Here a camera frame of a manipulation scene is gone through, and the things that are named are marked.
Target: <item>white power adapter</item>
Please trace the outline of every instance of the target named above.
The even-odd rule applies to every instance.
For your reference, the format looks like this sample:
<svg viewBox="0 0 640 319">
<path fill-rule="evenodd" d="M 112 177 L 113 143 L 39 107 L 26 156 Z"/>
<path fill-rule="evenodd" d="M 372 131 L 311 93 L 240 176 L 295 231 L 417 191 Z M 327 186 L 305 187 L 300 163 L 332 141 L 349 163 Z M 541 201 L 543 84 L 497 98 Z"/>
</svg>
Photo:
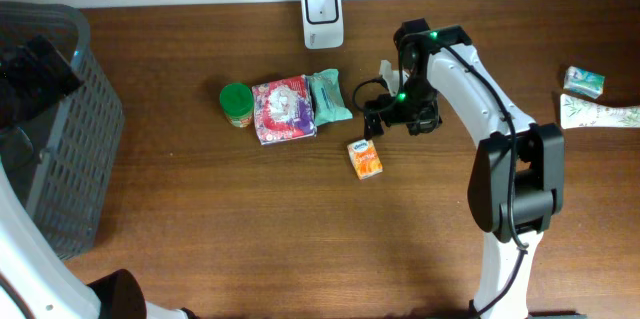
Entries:
<svg viewBox="0 0 640 319">
<path fill-rule="evenodd" d="M 344 42 L 342 0 L 301 0 L 304 44 L 309 49 L 335 48 Z"/>
</svg>

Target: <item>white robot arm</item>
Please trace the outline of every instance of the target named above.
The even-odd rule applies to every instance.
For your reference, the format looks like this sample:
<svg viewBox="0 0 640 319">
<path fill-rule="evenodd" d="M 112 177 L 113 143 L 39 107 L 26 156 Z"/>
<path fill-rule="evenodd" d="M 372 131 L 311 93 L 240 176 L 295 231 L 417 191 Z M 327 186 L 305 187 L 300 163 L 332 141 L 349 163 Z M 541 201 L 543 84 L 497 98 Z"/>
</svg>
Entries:
<svg viewBox="0 0 640 319">
<path fill-rule="evenodd" d="M 356 92 L 377 82 L 389 94 L 364 108 L 353 94 L 354 105 L 365 114 L 365 137 L 382 135 L 382 122 L 404 124 L 412 135 L 430 133 L 442 123 L 438 93 L 449 101 L 478 150 L 468 197 L 474 219 L 486 233 L 480 288 L 470 314 L 526 318 L 533 254 L 551 215 L 562 207 L 562 133 L 555 124 L 538 126 L 506 96 L 462 28 L 430 30 L 424 20 L 415 20 L 403 24 L 394 42 L 399 73 L 406 80 L 398 83 L 400 74 L 383 62 L 382 78 L 362 83 Z M 516 174 L 518 157 L 531 167 Z"/>
</svg>

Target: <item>green jar lid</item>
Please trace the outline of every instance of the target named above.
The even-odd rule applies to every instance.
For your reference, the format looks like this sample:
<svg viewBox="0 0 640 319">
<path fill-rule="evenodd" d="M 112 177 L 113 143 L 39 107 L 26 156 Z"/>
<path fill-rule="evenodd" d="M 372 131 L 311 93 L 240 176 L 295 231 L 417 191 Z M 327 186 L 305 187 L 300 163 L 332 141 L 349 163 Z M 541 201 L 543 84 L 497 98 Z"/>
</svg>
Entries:
<svg viewBox="0 0 640 319">
<path fill-rule="evenodd" d="M 220 104 L 228 115 L 243 116 L 253 110 L 253 94 L 242 83 L 229 84 L 220 92 Z"/>
</svg>

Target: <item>black object in basket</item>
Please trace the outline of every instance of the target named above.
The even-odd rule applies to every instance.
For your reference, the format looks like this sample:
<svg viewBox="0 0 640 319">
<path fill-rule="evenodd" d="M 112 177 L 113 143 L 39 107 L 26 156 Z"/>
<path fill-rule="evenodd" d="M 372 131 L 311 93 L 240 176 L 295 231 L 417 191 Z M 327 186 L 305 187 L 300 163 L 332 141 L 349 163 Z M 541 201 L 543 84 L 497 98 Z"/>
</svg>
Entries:
<svg viewBox="0 0 640 319">
<path fill-rule="evenodd" d="M 82 82 L 41 35 L 0 57 L 0 131 L 31 120 L 77 90 Z"/>
<path fill-rule="evenodd" d="M 91 53 L 89 24 L 78 10 L 0 2 L 0 47 L 20 45 L 37 35 L 53 43 L 84 85 L 20 124 L 16 133 L 24 132 L 34 155 L 7 175 L 53 250 L 68 259 L 93 246 L 124 114 Z M 2 153 L 10 151 L 0 148 Z M 10 165 L 2 164 L 5 170 Z"/>
</svg>

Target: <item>jar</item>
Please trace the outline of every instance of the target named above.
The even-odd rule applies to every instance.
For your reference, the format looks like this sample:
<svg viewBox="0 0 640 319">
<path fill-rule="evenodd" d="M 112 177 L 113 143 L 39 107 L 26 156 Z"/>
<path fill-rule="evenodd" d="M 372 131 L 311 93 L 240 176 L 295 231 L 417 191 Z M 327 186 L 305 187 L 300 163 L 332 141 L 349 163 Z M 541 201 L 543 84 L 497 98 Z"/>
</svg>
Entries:
<svg viewBox="0 0 640 319">
<path fill-rule="evenodd" d="M 220 105 L 231 125 L 244 128 L 253 119 L 253 94 L 242 83 L 225 86 L 220 92 Z"/>
</svg>

